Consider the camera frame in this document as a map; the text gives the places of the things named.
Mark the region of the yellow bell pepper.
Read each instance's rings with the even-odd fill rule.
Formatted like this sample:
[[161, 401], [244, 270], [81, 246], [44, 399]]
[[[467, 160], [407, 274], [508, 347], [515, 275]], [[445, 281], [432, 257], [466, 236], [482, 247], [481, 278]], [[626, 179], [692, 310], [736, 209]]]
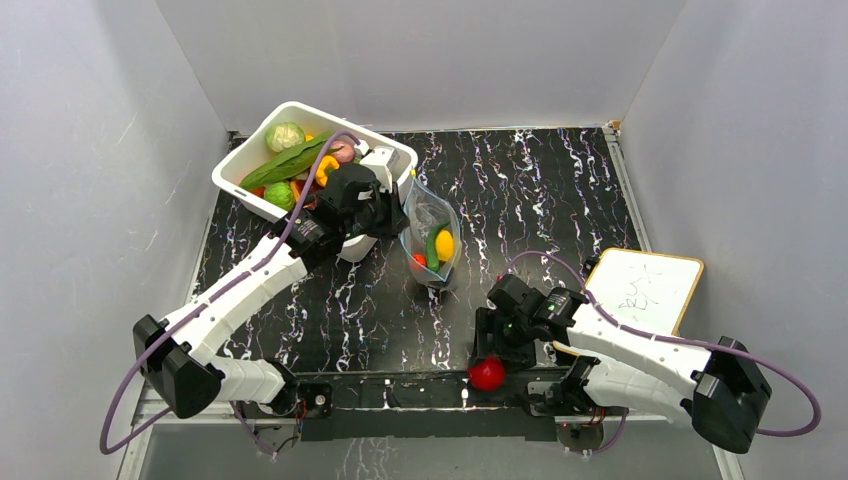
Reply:
[[320, 187], [325, 187], [327, 185], [329, 176], [334, 171], [340, 168], [340, 163], [338, 160], [332, 155], [325, 155], [317, 167], [317, 170], [314, 175], [314, 182], [318, 184]]

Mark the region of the yellow mango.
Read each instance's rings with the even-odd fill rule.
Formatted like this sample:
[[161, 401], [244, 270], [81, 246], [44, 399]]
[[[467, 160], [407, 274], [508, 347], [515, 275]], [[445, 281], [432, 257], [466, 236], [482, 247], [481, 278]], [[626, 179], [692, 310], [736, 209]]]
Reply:
[[448, 229], [440, 230], [434, 240], [434, 248], [437, 259], [440, 262], [449, 262], [454, 254], [455, 240]]

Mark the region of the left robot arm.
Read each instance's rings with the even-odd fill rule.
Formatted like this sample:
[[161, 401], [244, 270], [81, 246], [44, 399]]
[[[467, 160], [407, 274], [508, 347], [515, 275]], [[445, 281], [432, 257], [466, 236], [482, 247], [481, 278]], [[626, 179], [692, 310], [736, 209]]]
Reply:
[[403, 203], [413, 179], [407, 173], [394, 182], [374, 167], [343, 165], [209, 290], [160, 320], [140, 319], [133, 327], [138, 369], [167, 412], [191, 418], [216, 401], [253, 402], [275, 416], [293, 412], [300, 382], [285, 365], [223, 357], [220, 348], [277, 294], [336, 258], [346, 242], [398, 236], [409, 224]]

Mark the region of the red tomato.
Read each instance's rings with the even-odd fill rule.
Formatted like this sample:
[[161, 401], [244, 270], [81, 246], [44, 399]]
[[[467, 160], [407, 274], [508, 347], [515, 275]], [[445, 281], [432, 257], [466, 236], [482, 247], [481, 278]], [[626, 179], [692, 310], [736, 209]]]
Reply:
[[501, 359], [489, 356], [468, 369], [471, 386], [479, 391], [491, 392], [499, 389], [505, 382], [506, 371]]

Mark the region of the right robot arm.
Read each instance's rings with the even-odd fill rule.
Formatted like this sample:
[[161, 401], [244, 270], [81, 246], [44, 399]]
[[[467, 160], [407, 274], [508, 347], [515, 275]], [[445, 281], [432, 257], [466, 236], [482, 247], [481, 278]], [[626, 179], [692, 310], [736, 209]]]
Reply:
[[723, 450], [750, 450], [772, 389], [741, 342], [722, 337], [698, 346], [639, 335], [600, 314], [589, 293], [543, 293], [512, 274], [487, 299], [475, 311], [472, 367], [496, 358], [506, 371], [526, 370], [535, 363], [535, 341], [564, 343], [585, 352], [553, 392], [571, 411], [613, 406], [662, 415]]

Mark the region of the clear zip top bag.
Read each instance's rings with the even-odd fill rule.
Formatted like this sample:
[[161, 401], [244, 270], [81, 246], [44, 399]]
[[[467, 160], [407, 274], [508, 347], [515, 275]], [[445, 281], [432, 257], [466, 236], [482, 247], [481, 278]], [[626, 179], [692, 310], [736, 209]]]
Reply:
[[414, 178], [403, 205], [409, 219], [400, 242], [413, 279], [435, 290], [453, 290], [462, 253], [461, 228], [452, 206]]

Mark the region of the green cucumber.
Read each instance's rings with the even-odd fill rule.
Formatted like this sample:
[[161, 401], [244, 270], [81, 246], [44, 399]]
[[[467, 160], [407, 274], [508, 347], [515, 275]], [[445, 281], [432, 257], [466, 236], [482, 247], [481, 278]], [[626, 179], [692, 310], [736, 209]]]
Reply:
[[434, 240], [435, 240], [437, 233], [440, 230], [448, 229], [448, 227], [449, 227], [449, 223], [446, 222], [446, 223], [443, 223], [443, 224], [440, 224], [440, 225], [433, 227], [430, 230], [430, 232], [428, 233], [427, 242], [426, 242], [426, 258], [427, 258], [427, 262], [428, 262], [427, 268], [430, 271], [437, 272], [441, 268], [442, 264], [444, 263], [444, 262], [440, 262], [437, 259], [437, 255], [436, 255], [435, 248], [434, 248]]

